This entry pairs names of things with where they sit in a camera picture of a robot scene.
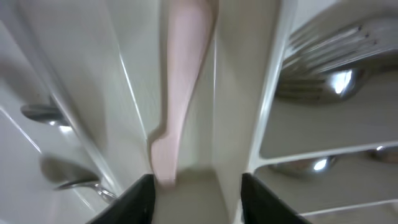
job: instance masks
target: metal fork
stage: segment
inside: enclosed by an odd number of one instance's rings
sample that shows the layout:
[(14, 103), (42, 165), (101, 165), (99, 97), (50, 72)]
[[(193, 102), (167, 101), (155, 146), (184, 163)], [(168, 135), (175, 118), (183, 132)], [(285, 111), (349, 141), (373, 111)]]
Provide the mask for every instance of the metal fork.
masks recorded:
[(307, 44), (284, 61), (281, 76), (305, 75), (398, 49), (398, 18), (372, 18)]

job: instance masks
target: utensil handle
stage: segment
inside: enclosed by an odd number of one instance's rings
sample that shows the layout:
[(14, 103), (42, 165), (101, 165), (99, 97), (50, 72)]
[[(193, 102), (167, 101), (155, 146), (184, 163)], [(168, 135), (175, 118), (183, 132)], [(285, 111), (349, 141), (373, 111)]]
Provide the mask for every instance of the utensil handle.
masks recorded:
[(95, 187), (93, 188), (97, 194), (107, 203), (111, 204), (113, 203), (115, 200), (118, 199), (118, 197), (110, 192), (108, 189), (104, 188), (102, 185), (100, 184), (96, 184), (94, 185)]

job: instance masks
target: metal spoon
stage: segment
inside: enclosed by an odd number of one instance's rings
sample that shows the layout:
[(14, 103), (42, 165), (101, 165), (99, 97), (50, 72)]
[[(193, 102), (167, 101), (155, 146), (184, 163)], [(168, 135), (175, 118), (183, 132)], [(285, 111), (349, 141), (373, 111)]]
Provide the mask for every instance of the metal spoon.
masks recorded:
[(50, 105), (25, 105), (21, 113), (34, 121), (52, 126), (69, 126), (61, 111), (56, 106)]
[(55, 190), (64, 190), (64, 189), (70, 189), (70, 188), (74, 188), (74, 187), (89, 187), (93, 190), (95, 190), (95, 192), (97, 192), (97, 194), (107, 203), (113, 203), (115, 200), (118, 199), (118, 197), (110, 192), (108, 189), (104, 188), (101, 185), (100, 180), (95, 180), (95, 181), (90, 181), (90, 180), (77, 180), (75, 182), (69, 182), (66, 184), (63, 184), (59, 187), (57, 187)]
[(330, 170), (336, 161), (336, 156), (326, 156), (272, 164), (269, 168), (292, 177), (311, 177)]
[(107, 203), (113, 203), (117, 196), (101, 185), (100, 178), (92, 171), (71, 161), (56, 156), (43, 156), (40, 160), (41, 171), (47, 180), (53, 183), (65, 183), (55, 190), (74, 187), (89, 187)]
[(386, 163), (398, 163), (398, 146), (379, 146), (376, 149), (369, 150), (368, 153), (375, 160)]
[(355, 95), (370, 74), (370, 69), (352, 68), (309, 77), (281, 77), (275, 95), (297, 103), (336, 103)]

